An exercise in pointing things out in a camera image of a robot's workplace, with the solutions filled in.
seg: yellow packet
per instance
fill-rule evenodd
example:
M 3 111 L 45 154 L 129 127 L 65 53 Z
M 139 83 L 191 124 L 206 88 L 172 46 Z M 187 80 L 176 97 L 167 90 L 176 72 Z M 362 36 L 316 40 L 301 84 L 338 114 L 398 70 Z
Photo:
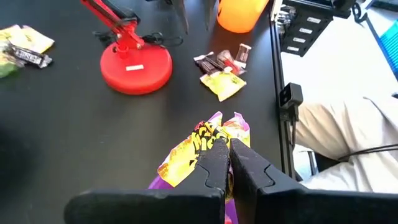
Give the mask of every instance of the yellow packet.
M 208 121 L 201 121 L 186 140 L 171 150 L 157 169 L 163 180 L 173 187 L 177 186 L 195 169 L 200 151 L 211 149 L 216 138 L 226 138 L 222 132 L 218 136 L 213 135 L 215 129 L 220 132 L 222 117 L 223 114 L 217 112 Z
M 220 102 L 234 95 L 246 85 L 245 81 L 231 72 L 216 72 L 211 75 L 204 75 L 200 77 L 200 81 L 218 96 Z
M 9 41 L 18 47 L 26 49 L 30 47 L 30 43 L 19 25 L 0 30 L 0 42 L 8 43 Z
M 27 37 L 27 40 L 30 43 L 29 50 L 33 50 L 34 52 L 44 53 L 48 48 L 50 48 L 54 44 L 54 40 L 48 38 L 37 32 L 35 29 L 29 26 L 22 26 L 22 31 Z
M 19 25 L 0 30 L 0 42 L 7 43 L 8 41 L 18 47 L 33 50 L 37 53 L 45 52 L 54 44 L 54 40 L 35 29 L 29 26 L 23 26 L 21 29 Z
M 250 128 L 242 115 L 235 116 L 221 127 L 223 114 L 217 112 L 207 122 L 200 122 L 192 134 L 175 146 L 157 169 L 160 177 L 175 187 L 195 169 L 197 157 L 202 151 L 211 150 L 215 139 L 223 138 L 229 147 L 231 138 L 238 138 L 250 146 Z

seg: black tabletop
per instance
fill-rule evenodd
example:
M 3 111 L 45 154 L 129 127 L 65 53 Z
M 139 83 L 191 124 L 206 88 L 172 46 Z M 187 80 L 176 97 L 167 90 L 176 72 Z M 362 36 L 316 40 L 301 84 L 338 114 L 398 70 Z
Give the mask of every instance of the black tabletop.
M 0 27 L 26 24 L 55 45 L 47 52 L 52 66 L 23 68 L 0 80 L 0 223 L 62 223 L 63 206 L 84 190 L 145 189 L 171 148 L 217 111 L 223 121 L 242 113 L 252 148 L 283 169 L 275 109 L 281 82 L 275 80 L 267 14 L 250 34 L 229 33 L 214 20 L 206 31 L 201 1 L 187 0 L 190 32 L 184 35 L 164 2 L 119 4 L 141 17 L 138 34 L 184 37 L 183 45 L 169 49 L 170 81 L 150 95 L 123 95 L 105 84 L 103 47 L 91 32 L 107 28 L 79 1 L 2 4 Z M 235 55 L 240 43 L 252 46 L 241 76 L 248 84 L 220 103 L 200 83 L 192 58 L 223 49 Z

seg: candy bar wrapper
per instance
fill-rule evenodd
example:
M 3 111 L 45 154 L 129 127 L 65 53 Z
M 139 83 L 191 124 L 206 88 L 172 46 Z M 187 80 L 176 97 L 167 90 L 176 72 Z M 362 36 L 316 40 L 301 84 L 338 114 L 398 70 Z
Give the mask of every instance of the candy bar wrapper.
M 195 169 L 199 154 L 211 150 L 215 139 L 225 139 L 228 147 L 231 138 L 238 138 L 250 145 L 249 125 L 242 115 L 235 113 L 235 117 L 225 122 L 225 126 L 221 126 L 222 117 L 223 114 L 217 112 L 208 121 L 201 121 L 186 140 L 171 150 L 157 169 L 163 180 L 173 187 L 181 183 Z
M 246 82 L 231 72 L 218 72 L 212 75 L 203 75 L 200 81 L 218 96 L 220 102 L 234 95 Z
M 46 54 L 40 54 L 29 49 L 18 47 L 12 43 L 8 44 L 5 52 L 39 68 L 47 67 L 52 62 L 52 59 Z
M 208 127 L 220 127 L 222 118 L 223 114 L 217 112 L 208 121 L 201 121 L 196 125 L 191 135 L 175 146 L 157 169 L 160 177 L 173 187 L 181 183 L 194 170 L 199 152 L 212 146 L 215 137 Z
M 251 50 L 250 46 L 246 44 L 240 44 L 238 54 L 235 57 L 234 64 L 241 68 L 246 68 L 246 61 L 248 60 L 250 50 Z
M 217 55 L 217 61 L 223 63 L 231 69 L 231 72 L 235 75 L 242 75 L 245 73 L 245 69 L 235 64 L 235 59 L 231 56 L 229 50 L 223 50 Z

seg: candy bag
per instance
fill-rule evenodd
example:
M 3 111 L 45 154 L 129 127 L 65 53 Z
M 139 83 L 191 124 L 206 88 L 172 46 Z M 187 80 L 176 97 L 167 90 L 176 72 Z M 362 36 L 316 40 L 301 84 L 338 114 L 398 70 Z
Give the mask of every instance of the candy bag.
M 231 72 L 218 72 L 212 75 L 203 75 L 200 81 L 218 96 L 220 102 L 234 95 L 246 82 Z
M 225 139 L 227 146 L 231 138 L 238 138 L 246 145 L 250 146 L 250 128 L 242 115 L 235 113 L 235 116 L 225 122 L 221 127 L 221 112 L 215 113 L 208 121 L 200 122 L 192 134 L 175 146 L 165 161 L 157 169 L 160 177 L 175 187 L 183 181 L 194 169 L 197 157 L 200 153 L 211 150 L 215 139 Z M 228 188 L 232 189 L 232 171 L 228 174 Z
M 223 114 L 217 112 L 208 121 L 198 123 L 192 134 L 175 146 L 157 169 L 159 176 L 173 187 L 181 183 L 195 169 L 199 153 L 212 147 L 216 138 L 212 132 L 221 126 L 222 117 Z

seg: orange cup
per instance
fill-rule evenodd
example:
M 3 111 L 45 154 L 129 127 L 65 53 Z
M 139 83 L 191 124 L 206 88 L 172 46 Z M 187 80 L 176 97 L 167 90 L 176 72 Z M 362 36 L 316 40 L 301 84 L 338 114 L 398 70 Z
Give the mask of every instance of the orange cup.
M 253 29 L 268 0 L 220 0 L 217 21 L 224 29 L 245 33 Z

